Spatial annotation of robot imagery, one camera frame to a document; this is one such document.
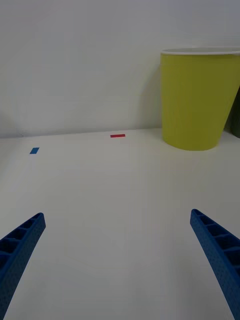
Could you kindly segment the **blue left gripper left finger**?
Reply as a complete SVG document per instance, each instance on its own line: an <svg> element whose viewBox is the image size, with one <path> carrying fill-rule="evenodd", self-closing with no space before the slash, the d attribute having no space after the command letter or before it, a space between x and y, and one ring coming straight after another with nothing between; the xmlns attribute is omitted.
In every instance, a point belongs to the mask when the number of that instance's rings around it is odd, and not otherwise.
<svg viewBox="0 0 240 320"><path fill-rule="evenodd" d="M0 240L0 319L4 319L31 255L46 228L37 213Z"/></svg>

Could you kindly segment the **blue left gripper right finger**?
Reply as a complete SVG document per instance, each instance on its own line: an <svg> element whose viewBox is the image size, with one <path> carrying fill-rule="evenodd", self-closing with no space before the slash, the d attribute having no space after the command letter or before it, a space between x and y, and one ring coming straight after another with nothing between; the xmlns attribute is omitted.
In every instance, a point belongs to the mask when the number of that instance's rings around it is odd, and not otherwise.
<svg viewBox="0 0 240 320"><path fill-rule="evenodd" d="M235 320L240 319L240 240L197 209L190 225Z"/></svg>

